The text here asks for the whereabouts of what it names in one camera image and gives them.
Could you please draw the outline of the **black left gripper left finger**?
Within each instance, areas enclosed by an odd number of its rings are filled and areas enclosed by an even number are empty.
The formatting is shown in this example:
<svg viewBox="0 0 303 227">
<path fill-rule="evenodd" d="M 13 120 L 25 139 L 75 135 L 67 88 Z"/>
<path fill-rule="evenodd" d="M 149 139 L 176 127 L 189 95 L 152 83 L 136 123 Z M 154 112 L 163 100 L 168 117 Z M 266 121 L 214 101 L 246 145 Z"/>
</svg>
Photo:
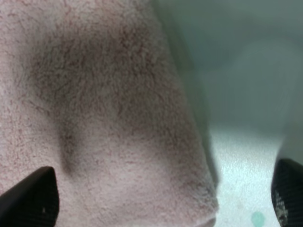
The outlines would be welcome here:
<svg viewBox="0 0 303 227">
<path fill-rule="evenodd" d="M 44 166 L 0 196 L 2 227 L 54 227 L 59 193 L 53 167 Z"/>
</svg>

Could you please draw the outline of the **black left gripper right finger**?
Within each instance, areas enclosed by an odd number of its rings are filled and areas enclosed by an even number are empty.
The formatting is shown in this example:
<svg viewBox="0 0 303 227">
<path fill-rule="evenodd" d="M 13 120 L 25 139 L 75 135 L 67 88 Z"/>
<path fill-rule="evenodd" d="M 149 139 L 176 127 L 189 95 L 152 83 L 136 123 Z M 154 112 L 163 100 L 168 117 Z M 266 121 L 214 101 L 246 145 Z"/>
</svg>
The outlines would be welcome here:
<svg viewBox="0 0 303 227">
<path fill-rule="evenodd" d="M 282 227 L 303 226 L 303 166 L 291 159 L 277 162 L 271 185 L 271 198 Z"/>
</svg>

